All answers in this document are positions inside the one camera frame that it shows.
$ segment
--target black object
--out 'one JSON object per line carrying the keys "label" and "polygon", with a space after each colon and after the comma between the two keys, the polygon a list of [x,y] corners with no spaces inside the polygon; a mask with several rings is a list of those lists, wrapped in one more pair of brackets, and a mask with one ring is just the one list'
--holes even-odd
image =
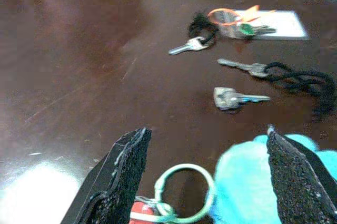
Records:
{"label": "black object", "polygon": [[[279,68],[286,73],[273,75],[270,69]],[[321,116],[328,114],[335,107],[335,82],[328,74],[317,71],[293,71],[289,66],[280,62],[269,63],[265,68],[270,75],[266,78],[270,82],[282,82],[290,91],[306,91],[319,98],[318,106],[313,110],[313,115],[319,120]]]}
{"label": "black object", "polygon": [[122,136],[88,174],[61,224],[128,224],[151,131]]}
{"label": "black object", "polygon": [[302,144],[268,130],[267,149],[283,224],[336,224],[337,181]]}
{"label": "black object", "polygon": [[212,23],[206,15],[202,13],[196,13],[195,17],[193,18],[193,22],[189,25],[189,38],[200,36],[202,30],[207,30],[210,32],[206,39],[200,41],[202,45],[205,45],[209,41],[215,39],[219,28],[216,24]]}

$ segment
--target key head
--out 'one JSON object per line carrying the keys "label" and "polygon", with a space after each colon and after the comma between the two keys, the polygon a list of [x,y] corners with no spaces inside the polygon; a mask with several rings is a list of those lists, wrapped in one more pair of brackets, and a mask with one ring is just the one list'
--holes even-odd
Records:
{"label": "key head", "polygon": [[205,48],[208,48],[207,45],[203,45],[201,44],[200,41],[203,41],[205,40],[204,37],[195,37],[195,38],[192,38],[190,39],[188,42],[187,42],[187,45],[190,47],[191,50],[193,51],[199,51],[199,50],[202,50],[202,49],[205,49]]}
{"label": "key head", "polygon": [[269,74],[264,72],[265,67],[266,67],[265,64],[253,63],[250,69],[248,70],[248,72],[252,76],[259,77],[259,78],[266,78]]}
{"label": "key head", "polygon": [[239,94],[235,89],[216,87],[213,96],[215,105],[220,110],[237,109],[240,105]]}

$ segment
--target table surface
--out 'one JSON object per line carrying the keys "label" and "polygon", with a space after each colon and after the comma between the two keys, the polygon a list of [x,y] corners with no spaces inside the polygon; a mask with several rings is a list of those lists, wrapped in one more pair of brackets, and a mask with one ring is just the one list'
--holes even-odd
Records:
{"label": "table surface", "polygon": [[[311,122],[315,99],[292,95],[216,60],[284,62],[337,79],[337,4],[326,0],[1,0],[0,223],[57,224],[87,173],[124,133],[152,130],[139,195],[179,163],[214,173],[231,145],[266,133],[300,133],[337,148],[336,116]],[[294,10],[309,41],[220,38],[208,50],[168,56],[196,12],[219,7]],[[214,87],[268,95],[237,114],[218,110]],[[180,216],[203,205],[195,173],[169,179]],[[205,218],[199,223],[212,223]]]}

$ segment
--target house key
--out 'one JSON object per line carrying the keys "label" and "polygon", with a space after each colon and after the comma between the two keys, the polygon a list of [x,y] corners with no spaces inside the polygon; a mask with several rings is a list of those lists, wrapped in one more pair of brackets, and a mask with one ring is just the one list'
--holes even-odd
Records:
{"label": "house key", "polygon": [[237,109],[240,104],[248,101],[256,103],[270,100],[268,96],[244,95],[236,93],[235,89],[222,87],[214,88],[213,96],[215,105],[220,110]]}
{"label": "house key", "polygon": [[251,65],[243,64],[239,62],[233,62],[225,59],[219,59],[217,61],[221,65],[226,65],[229,67],[237,67],[244,71],[248,71],[252,76],[259,77],[259,78],[266,78],[269,74],[265,73],[265,67],[267,65],[261,63],[253,63]]}
{"label": "house key", "polygon": [[169,50],[169,55],[180,54],[185,51],[199,51],[205,48],[208,48],[207,45],[201,44],[200,41],[205,40],[204,37],[195,37],[187,41],[187,43],[183,46],[176,47],[174,49]]}

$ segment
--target key ring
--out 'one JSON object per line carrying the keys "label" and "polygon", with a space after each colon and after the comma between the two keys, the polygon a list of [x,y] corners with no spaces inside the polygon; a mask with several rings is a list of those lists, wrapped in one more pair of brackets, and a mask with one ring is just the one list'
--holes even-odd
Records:
{"label": "key ring", "polygon": [[[206,179],[206,182],[209,186],[209,191],[205,205],[198,213],[187,218],[178,218],[174,213],[173,208],[169,204],[166,204],[162,201],[162,193],[164,191],[166,179],[173,173],[185,169],[195,170],[201,173],[201,175],[203,175]],[[203,167],[191,163],[183,163],[171,167],[159,177],[154,186],[154,193],[154,199],[149,199],[149,201],[155,204],[156,209],[162,216],[152,216],[143,213],[131,212],[131,219],[145,220],[151,222],[172,222],[176,224],[187,224],[197,222],[208,213],[214,201],[215,185],[212,176]]]}

